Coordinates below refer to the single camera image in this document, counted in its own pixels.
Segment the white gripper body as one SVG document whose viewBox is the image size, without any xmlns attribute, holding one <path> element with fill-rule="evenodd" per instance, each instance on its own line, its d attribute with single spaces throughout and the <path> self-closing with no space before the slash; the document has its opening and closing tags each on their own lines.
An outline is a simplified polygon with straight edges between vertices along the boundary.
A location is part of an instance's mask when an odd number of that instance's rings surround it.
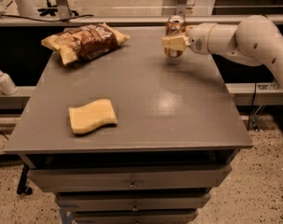
<svg viewBox="0 0 283 224">
<path fill-rule="evenodd" d="M 208 38 L 212 29 L 216 26 L 215 23 L 201 23 L 195 25 L 191 30 L 190 35 L 187 37 L 190 40 L 190 48 L 194 53 L 209 54 L 208 50 Z"/>
</svg>

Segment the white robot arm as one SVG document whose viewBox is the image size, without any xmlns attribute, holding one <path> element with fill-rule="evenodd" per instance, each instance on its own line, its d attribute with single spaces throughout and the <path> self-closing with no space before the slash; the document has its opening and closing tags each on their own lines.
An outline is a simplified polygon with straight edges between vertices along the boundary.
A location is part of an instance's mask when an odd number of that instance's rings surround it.
<svg viewBox="0 0 283 224">
<path fill-rule="evenodd" d="M 217 54 L 243 65 L 263 64 L 283 89 L 283 35 L 262 15 L 249 16 L 237 25 L 188 25 L 183 18 L 174 16 L 167 22 L 162 44 L 169 57 L 190 49 L 197 54 Z"/>
</svg>

